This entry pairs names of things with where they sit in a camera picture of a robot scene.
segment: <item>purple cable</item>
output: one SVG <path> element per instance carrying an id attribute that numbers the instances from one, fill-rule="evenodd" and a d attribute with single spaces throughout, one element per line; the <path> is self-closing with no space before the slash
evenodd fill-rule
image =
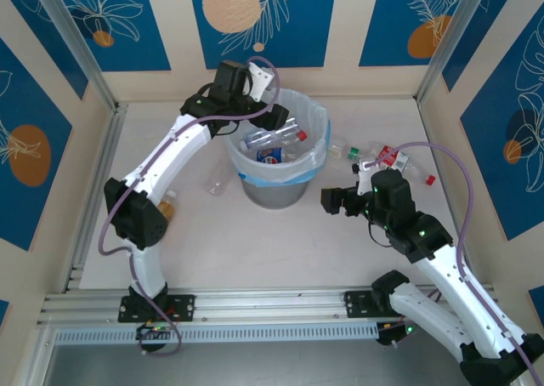
<path id="1" fill-rule="evenodd" d="M 111 208 L 110 213 L 108 213 L 108 216 L 104 222 L 104 225 L 102 226 L 102 230 L 100 231 L 99 236 L 99 253 L 103 256 L 110 256 L 111 254 L 115 254 L 121 251 L 127 251 L 130 253 L 129 257 L 129 265 L 130 265 L 130 274 L 134 280 L 134 283 L 136 284 L 136 287 L 138 287 L 139 293 L 144 297 L 144 299 L 153 307 L 153 309 L 161 316 L 161 318 L 174 330 L 176 333 L 176 336 L 178 337 L 178 344 L 176 346 L 176 349 L 172 350 L 171 352 L 164 352 L 164 353 L 154 353 L 150 354 L 151 356 L 169 356 L 177 353 L 179 349 L 181 348 L 181 333 L 179 332 L 178 328 L 176 327 L 176 324 L 173 323 L 173 321 L 168 318 L 168 316 L 162 311 L 162 309 L 159 308 L 157 304 L 153 301 L 153 299 L 148 296 L 142 285 L 139 283 L 138 275 L 136 274 L 136 269 L 134 268 L 134 261 L 133 261 L 133 251 L 130 247 L 127 246 L 120 246 L 116 247 L 113 250 L 106 251 L 104 249 L 104 241 L 105 241 L 105 234 L 108 231 L 108 228 L 110 227 L 111 220 L 113 220 L 114 216 L 116 215 L 117 211 L 119 210 L 119 207 L 125 202 L 127 197 L 134 191 L 136 186 L 139 184 L 139 182 L 142 180 L 142 178 L 147 174 L 147 172 L 150 170 L 150 168 L 153 166 L 153 164 L 156 162 L 157 159 L 162 155 L 162 153 L 170 146 L 170 144 L 176 140 L 179 135 L 184 133 L 186 130 L 191 128 L 192 126 L 200 123 L 200 122 L 206 122 L 206 121 L 214 121 L 214 120 L 228 120 L 228 121 L 242 121 L 242 120 L 251 120 L 253 118 L 256 118 L 258 116 L 263 115 L 266 111 L 270 111 L 272 107 L 274 106 L 275 102 L 278 100 L 278 97 L 280 96 L 280 73 L 276 70 L 274 65 L 270 63 L 267 59 L 261 56 L 253 56 L 247 60 L 247 63 L 249 64 L 252 61 L 259 60 L 265 63 L 271 70 L 274 72 L 274 81 L 275 81 L 275 92 L 274 96 L 272 97 L 272 100 L 261 110 L 256 111 L 252 114 L 247 114 L 245 116 L 204 116 L 203 118 L 196 118 L 195 120 L 186 123 L 183 125 L 182 128 L 179 129 L 178 132 L 176 132 L 173 136 L 173 138 L 170 138 L 167 140 L 161 147 L 157 150 L 155 155 L 145 164 L 144 168 L 139 173 L 139 177 L 136 178 L 130 186 L 128 186 L 127 190 L 121 195 L 121 197 L 117 200 L 116 204 L 113 205 Z M 145 339 L 145 335 L 139 340 L 139 347 L 143 349 L 142 342 Z"/>
<path id="2" fill-rule="evenodd" d="M 465 164 L 462 163 L 461 159 L 459 159 L 459 157 L 456 154 L 454 154 L 451 150 L 448 150 L 446 147 L 442 145 L 433 144 L 431 142 L 409 142 L 409 143 L 397 146 L 396 148 L 388 152 L 386 155 L 376 159 L 374 162 L 367 163 L 365 167 L 373 167 L 374 165 L 377 165 L 380 162 L 383 162 L 384 160 L 392 156 L 395 152 L 399 150 L 403 150 L 404 148 L 409 148 L 411 146 L 427 146 L 428 148 L 441 150 L 442 152 L 447 154 L 451 159 L 453 159 L 457 163 L 459 168 L 462 170 L 462 173 L 465 176 L 465 180 L 467 181 L 468 206 L 467 206 L 467 214 L 465 215 L 465 220 L 461 227 L 461 233 L 459 234 L 459 242 L 457 243 L 457 250 L 456 250 L 457 268 L 459 269 L 461 278 L 465 281 L 465 283 L 467 284 L 472 294 L 474 294 L 474 297 L 478 299 L 478 301 L 482 304 L 482 306 L 489 313 L 489 315 L 491 315 L 491 318 L 493 318 L 493 320 L 496 322 L 499 328 L 501 328 L 501 331 L 503 331 L 504 333 L 509 332 L 506 325 L 502 323 L 501 318 L 499 318 L 499 316 L 495 313 L 495 311 L 491 308 L 491 306 L 485 301 L 484 297 L 482 297 L 482 295 L 479 293 L 478 289 L 474 286 L 474 284 L 470 282 L 469 280 L 467 280 L 465 265 L 462 262 L 464 241 L 465 241 L 465 236 L 467 235 L 468 223 L 470 222 L 470 219 L 473 216 L 474 188 L 473 188 L 473 182 L 470 179 L 470 174 L 468 173 L 468 169 L 465 166 Z M 529 358 L 527 357 L 525 352 L 522 350 L 521 346 L 519 346 L 519 343 L 513 337 L 508 337 L 508 340 L 513 345 L 513 347 L 518 351 L 519 356 L 523 360 L 524 364 L 527 366 L 527 369 L 529 370 L 531 376 L 533 377 L 533 379 L 535 379 L 536 386 L 543 386 L 542 381 L 540 380 L 540 377 L 538 376 L 538 373 L 536 373 L 536 369 L 530 363 Z"/>

